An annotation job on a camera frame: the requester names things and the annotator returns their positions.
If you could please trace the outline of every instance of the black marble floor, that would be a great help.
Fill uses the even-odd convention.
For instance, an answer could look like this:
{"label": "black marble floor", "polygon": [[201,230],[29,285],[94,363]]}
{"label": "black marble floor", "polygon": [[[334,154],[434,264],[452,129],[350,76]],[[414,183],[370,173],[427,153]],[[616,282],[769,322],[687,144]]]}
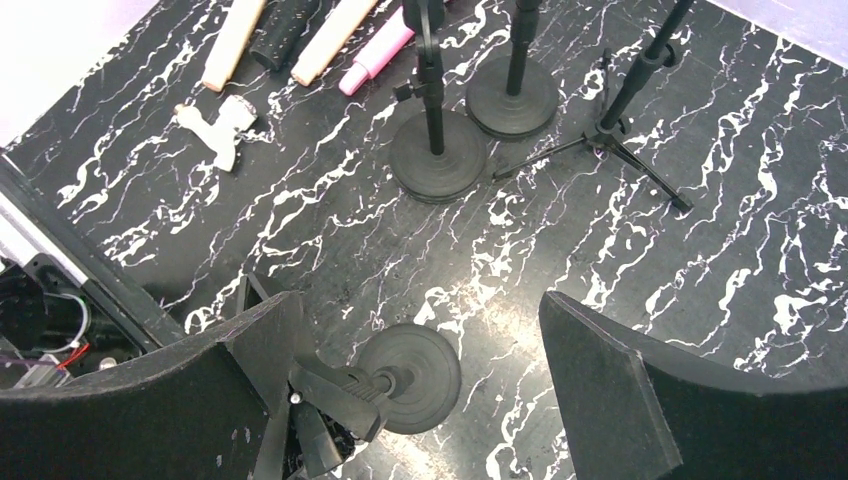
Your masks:
{"label": "black marble floor", "polygon": [[[533,57],[554,71],[558,117],[530,141],[491,141],[489,170],[578,134],[598,108],[603,47],[620,84],[672,4],[547,2]],[[258,271],[304,292],[332,364],[399,322],[456,346],[464,386],[448,421],[383,434],[328,478],[574,478],[536,320],[547,289],[741,370],[848,381],[841,68],[698,2],[682,63],[634,102],[627,142],[695,210],[680,215],[646,177],[589,151],[433,207],[387,167],[394,132],[421,110],[390,88],[413,51],[351,100],[336,89],[388,0],[312,89],[243,59],[226,93],[261,118],[233,174],[216,171],[172,110],[214,118],[221,99],[199,80],[224,6],[161,3],[7,155],[189,332],[231,315],[240,276]],[[478,65],[508,53],[512,9],[450,6],[449,108],[463,110]]]}

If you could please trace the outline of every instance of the beige cylinder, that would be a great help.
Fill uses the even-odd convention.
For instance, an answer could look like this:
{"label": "beige cylinder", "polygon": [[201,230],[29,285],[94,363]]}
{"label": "beige cylinder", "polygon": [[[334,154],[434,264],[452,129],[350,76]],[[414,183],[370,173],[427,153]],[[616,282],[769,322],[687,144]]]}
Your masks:
{"label": "beige cylinder", "polygon": [[377,0],[342,0],[321,25],[318,33],[298,57],[292,68],[292,78],[303,86],[309,86],[316,77],[324,73],[333,57],[339,53],[353,31],[362,23]]}
{"label": "beige cylinder", "polygon": [[220,92],[233,76],[250,34],[256,27],[265,0],[233,0],[224,25],[206,59],[201,81],[213,92]]}

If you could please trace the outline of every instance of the black foam roller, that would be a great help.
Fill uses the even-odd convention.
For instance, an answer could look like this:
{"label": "black foam roller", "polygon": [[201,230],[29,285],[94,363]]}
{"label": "black foam roller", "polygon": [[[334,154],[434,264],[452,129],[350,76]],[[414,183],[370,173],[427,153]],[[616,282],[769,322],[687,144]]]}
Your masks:
{"label": "black foam roller", "polygon": [[268,70],[279,70],[318,5],[319,0],[277,0],[250,46],[250,56]]}

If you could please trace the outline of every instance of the pink roller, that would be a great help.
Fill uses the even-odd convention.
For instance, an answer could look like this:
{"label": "pink roller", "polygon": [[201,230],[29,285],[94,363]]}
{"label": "pink roller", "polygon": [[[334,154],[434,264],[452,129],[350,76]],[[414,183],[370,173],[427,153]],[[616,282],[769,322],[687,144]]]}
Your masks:
{"label": "pink roller", "polygon": [[366,80],[371,80],[380,73],[414,34],[403,23],[403,7],[398,8],[353,59],[350,70],[339,82],[339,89],[348,96],[356,93]]}

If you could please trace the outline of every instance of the tripod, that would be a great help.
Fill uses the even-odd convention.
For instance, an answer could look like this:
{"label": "tripod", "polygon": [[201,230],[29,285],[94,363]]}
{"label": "tripod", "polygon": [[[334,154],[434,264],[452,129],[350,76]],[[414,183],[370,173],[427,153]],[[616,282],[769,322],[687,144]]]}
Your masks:
{"label": "tripod", "polygon": [[[678,192],[672,186],[663,180],[663,178],[649,167],[642,159],[640,159],[632,150],[627,148],[622,142],[624,137],[630,133],[630,120],[624,116],[624,111],[636,94],[642,90],[654,74],[661,67],[673,67],[680,63],[681,57],[680,48],[669,43],[674,31],[680,26],[686,12],[689,11],[692,3],[695,0],[679,0],[672,9],[668,18],[663,23],[656,38],[648,46],[639,53],[639,57],[633,62],[627,76],[624,79],[624,84],[621,90],[613,100],[600,120],[598,120],[593,131],[584,131],[583,134],[570,142],[562,145],[557,145],[546,149],[538,154],[528,158],[527,160],[498,170],[494,174],[495,180],[501,180],[512,176],[517,170],[532,165],[539,160],[547,158],[556,153],[568,150],[578,145],[586,144],[592,148],[608,151],[618,158],[622,159],[633,168],[639,170],[648,176],[656,183],[669,197],[675,208],[683,213],[692,210],[693,204],[684,194]],[[609,73],[607,72],[605,82],[609,81]]]}
{"label": "tripod", "polygon": [[516,0],[510,28],[512,55],[486,63],[468,82],[465,109],[493,137],[516,140],[533,135],[556,114],[559,92],[551,72],[527,58],[541,3]]}
{"label": "tripod", "polygon": [[422,98],[424,112],[401,125],[389,149],[395,179],[414,199],[447,203],[476,183],[488,153],[480,130],[468,117],[443,111],[444,68],[435,30],[445,19],[443,0],[403,0],[403,21],[415,32],[417,84],[394,89],[403,102]]}

